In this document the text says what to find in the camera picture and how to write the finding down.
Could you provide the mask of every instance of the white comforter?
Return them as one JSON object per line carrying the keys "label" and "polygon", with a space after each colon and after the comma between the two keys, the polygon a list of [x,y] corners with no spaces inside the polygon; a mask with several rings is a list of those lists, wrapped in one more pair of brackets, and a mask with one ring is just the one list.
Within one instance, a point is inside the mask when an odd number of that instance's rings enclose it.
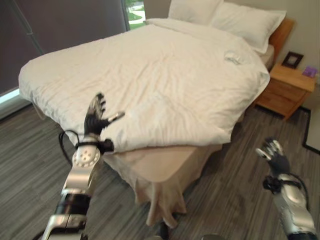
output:
{"label": "white comforter", "polygon": [[172,19],[52,52],[27,63],[20,94],[65,129],[83,133],[87,107],[105,94],[101,138],[117,152],[146,146],[223,144],[269,74],[241,38]]}

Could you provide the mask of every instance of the silver robotic arm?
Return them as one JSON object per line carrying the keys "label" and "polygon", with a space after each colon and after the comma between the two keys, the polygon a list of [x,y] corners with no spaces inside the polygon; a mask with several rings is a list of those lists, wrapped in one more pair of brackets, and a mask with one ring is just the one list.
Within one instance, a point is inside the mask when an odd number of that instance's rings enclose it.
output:
{"label": "silver robotic arm", "polygon": [[263,187],[273,193],[273,201],[288,239],[317,240],[314,220],[309,213],[307,189],[298,176],[290,173],[289,161],[279,142],[267,138],[256,152],[270,166],[270,176],[265,178]]}
{"label": "silver robotic arm", "polygon": [[77,151],[72,157],[72,169],[42,240],[88,239],[81,232],[86,226],[90,200],[96,188],[99,169],[103,164],[100,156],[104,152],[114,151],[111,140],[100,141],[100,134],[102,129],[125,115],[124,112],[118,112],[114,116],[102,119],[105,103],[101,93],[90,103],[84,122],[83,141],[77,145]]}

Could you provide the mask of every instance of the pillow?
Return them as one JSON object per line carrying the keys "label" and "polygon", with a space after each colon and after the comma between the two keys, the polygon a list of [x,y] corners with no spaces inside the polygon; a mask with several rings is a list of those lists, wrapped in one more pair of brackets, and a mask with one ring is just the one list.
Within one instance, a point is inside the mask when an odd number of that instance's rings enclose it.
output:
{"label": "pillow", "polygon": [[223,0],[171,0],[169,18],[194,24],[209,25]]}
{"label": "pillow", "polygon": [[224,2],[214,13],[211,25],[244,38],[255,51],[265,54],[271,34],[284,20],[286,13]]}

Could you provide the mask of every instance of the nightstand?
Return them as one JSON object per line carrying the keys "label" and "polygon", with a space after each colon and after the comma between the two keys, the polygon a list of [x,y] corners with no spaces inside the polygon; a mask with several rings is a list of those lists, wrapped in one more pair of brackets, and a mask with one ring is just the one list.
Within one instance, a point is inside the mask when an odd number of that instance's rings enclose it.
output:
{"label": "nightstand", "polygon": [[270,82],[254,104],[272,110],[287,120],[315,89],[316,79],[297,69],[276,64]]}

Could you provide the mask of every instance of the wooden headboard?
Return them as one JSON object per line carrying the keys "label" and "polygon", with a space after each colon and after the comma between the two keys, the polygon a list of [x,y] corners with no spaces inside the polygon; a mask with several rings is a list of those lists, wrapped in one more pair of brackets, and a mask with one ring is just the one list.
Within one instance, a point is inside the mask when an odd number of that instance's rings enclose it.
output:
{"label": "wooden headboard", "polygon": [[294,20],[285,18],[269,38],[269,44],[274,46],[274,61],[276,61],[281,49],[285,45],[285,42],[289,37],[289,34],[291,33],[291,30],[294,27],[294,25]]}

